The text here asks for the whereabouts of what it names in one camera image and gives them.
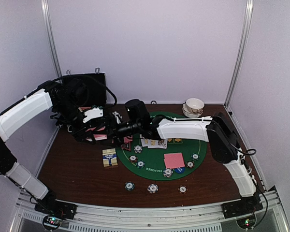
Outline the pink backed card deck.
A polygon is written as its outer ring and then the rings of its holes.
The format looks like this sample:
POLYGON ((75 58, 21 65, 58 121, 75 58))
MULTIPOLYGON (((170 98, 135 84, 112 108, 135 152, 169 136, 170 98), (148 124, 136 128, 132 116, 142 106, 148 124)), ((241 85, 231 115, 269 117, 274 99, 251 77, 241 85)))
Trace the pink backed card deck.
MULTIPOLYGON (((86 132, 88 131, 94 131, 96 128, 90 128, 88 130, 86 130, 86 132)), ((100 129, 94 131, 95 133, 93 134, 93 137, 95 139, 95 141, 100 141, 100 140, 106 140, 107 139, 107 135, 106 134, 97 134, 97 132, 100 132, 100 131, 104 131, 105 130, 105 127, 101 127, 100 129)), ((87 141, 89 142, 92 142, 93 139, 89 136, 86 138, 87 141)))

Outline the red black triangular button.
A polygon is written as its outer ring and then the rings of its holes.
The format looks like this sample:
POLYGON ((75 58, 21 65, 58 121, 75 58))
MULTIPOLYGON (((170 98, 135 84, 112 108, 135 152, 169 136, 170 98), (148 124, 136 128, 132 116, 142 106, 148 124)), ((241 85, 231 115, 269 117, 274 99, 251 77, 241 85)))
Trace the red black triangular button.
POLYGON ((121 149, 131 151, 131 142, 127 142, 121 145, 121 149))

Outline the green blue chip mat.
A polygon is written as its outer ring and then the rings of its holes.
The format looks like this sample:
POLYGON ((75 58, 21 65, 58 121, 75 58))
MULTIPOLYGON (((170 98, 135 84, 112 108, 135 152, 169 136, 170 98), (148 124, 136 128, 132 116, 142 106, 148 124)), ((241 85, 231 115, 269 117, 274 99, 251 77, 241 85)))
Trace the green blue chip mat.
POLYGON ((139 169, 145 167, 145 162, 142 161, 142 160, 138 161, 138 162, 136 163, 136 167, 139 168, 139 169))
POLYGON ((194 154, 191 155, 191 159, 192 159, 193 161, 198 160, 199 157, 200 157, 200 156, 199 156, 198 154, 196 154, 196 153, 194 153, 194 154))

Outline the blue chip stack mat bottom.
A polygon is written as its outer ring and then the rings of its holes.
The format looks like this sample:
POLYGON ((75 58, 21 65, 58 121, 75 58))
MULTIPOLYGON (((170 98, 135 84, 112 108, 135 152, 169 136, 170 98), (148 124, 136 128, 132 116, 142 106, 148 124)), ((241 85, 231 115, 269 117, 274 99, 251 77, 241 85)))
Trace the blue chip stack mat bottom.
POLYGON ((170 169, 170 168, 166 168, 166 169, 163 170, 163 175, 166 178, 170 178, 173 175, 173 170, 170 169))

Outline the blue round blind button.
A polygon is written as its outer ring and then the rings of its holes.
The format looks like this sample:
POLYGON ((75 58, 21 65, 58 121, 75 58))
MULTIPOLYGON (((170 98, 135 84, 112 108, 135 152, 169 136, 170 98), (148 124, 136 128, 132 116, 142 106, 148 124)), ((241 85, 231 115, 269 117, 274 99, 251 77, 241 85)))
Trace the blue round blind button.
POLYGON ((177 174, 183 174, 184 171, 185 171, 184 167, 178 167, 178 168, 174 169, 174 172, 177 173, 177 174))

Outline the dark blue chip stack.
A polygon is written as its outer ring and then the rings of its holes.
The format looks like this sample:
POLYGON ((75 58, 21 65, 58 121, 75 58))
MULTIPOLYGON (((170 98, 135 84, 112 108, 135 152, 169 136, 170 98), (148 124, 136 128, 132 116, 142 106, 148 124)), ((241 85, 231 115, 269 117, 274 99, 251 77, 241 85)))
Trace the dark blue chip stack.
POLYGON ((131 181, 125 183, 125 190, 133 191, 135 189, 135 184, 131 181))

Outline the brown red chip stack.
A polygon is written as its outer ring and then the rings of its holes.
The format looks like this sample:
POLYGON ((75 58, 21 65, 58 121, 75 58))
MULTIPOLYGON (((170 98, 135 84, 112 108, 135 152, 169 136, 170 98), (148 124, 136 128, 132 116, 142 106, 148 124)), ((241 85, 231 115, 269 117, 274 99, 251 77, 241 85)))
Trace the brown red chip stack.
POLYGON ((178 191, 181 193, 181 194, 184 194, 184 193, 186 193, 187 192, 187 187, 186 186, 180 186, 179 188, 178 188, 178 191))

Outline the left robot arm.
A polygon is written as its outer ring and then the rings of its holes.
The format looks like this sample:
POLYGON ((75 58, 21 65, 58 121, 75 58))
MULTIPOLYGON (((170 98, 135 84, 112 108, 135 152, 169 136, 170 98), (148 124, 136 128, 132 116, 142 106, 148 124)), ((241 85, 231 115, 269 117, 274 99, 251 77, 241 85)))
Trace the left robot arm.
POLYGON ((54 215, 60 210, 54 192, 26 169, 10 151, 6 142, 14 135, 20 135, 27 123, 51 109, 60 116, 59 124, 67 124, 78 141, 93 142, 92 121, 103 116, 103 109, 92 106, 81 110, 77 100, 85 85, 75 79, 61 84, 57 79, 46 81, 30 94, 0 113, 0 174, 26 190, 48 214, 54 215))

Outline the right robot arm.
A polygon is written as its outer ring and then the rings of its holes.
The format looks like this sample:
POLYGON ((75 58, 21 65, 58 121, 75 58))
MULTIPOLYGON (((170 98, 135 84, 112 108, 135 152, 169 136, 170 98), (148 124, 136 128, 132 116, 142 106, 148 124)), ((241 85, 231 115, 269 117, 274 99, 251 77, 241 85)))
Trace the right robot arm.
POLYGON ((227 168, 238 187, 240 212, 249 213, 257 205, 257 184, 244 158, 254 155, 256 150, 241 150, 236 133, 222 113, 202 118, 171 118, 162 114, 151 117, 139 99, 126 102, 125 109, 128 121, 118 123, 113 114, 105 121, 107 136, 116 145, 122 144, 124 137, 134 134, 153 140, 180 138, 208 142, 213 159, 227 168))

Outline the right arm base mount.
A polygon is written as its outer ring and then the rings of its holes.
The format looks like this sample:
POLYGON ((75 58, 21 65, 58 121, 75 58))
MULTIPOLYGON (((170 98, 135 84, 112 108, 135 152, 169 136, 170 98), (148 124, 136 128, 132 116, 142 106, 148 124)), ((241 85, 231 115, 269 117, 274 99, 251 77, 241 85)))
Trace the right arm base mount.
POLYGON ((225 218, 233 218, 247 214, 253 214, 256 211, 263 209, 263 205, 261 202, 244 199, 229 203, 223 203, 221 207, 225 218))

